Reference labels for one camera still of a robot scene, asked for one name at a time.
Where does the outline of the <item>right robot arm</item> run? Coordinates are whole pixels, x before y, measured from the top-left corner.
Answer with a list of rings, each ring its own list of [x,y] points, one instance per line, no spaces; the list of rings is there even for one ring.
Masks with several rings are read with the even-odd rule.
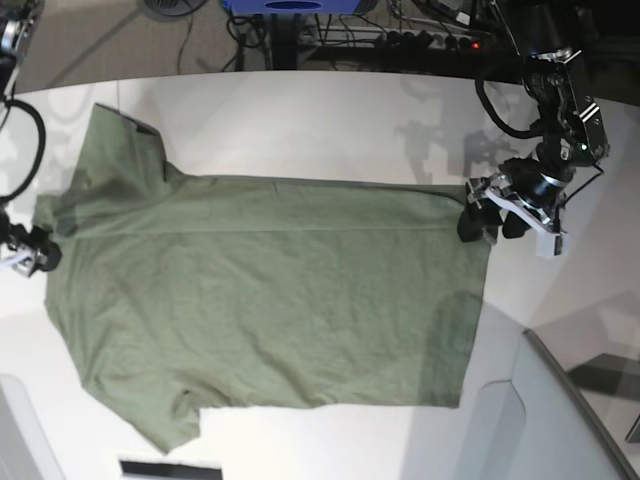
[[[43,1],[35,0],[1,3],[1,111],[5,115],[15,111],[25,113],[33,120],[37,132],[35,157],[24,180],[1,196],[1,245],[12,253],[1,260],[1,267],[26,278],[36,272],[55,270],[62,258],[60,247],[49,231],[37,225],[26,229],[14,224],[6,212],[7,205],[25,193],[34,181],[45,153],[47,134],[42,116],[35,107],[16,97],[17,79],[44,7]]]

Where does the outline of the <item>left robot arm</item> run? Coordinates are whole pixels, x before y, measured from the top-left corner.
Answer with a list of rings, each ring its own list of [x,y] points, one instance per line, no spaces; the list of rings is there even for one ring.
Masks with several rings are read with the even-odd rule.
[[[521,83],[539,117],[519,130],[499,116],[485,89],[498,63],[478,72],[476,94],[503,133],[538,143],[528,156],[510,158],[494,174],[467,181],[457,226],[462,242],[521,238],[533,230],[548,238],[558,254],[564,246],[562,218],[576,196],[566,189],[577,169],[604,173],[600,163],[610,146],[583,57],[581,8],[579,1],[492,2],[491,10],[520,58]]]

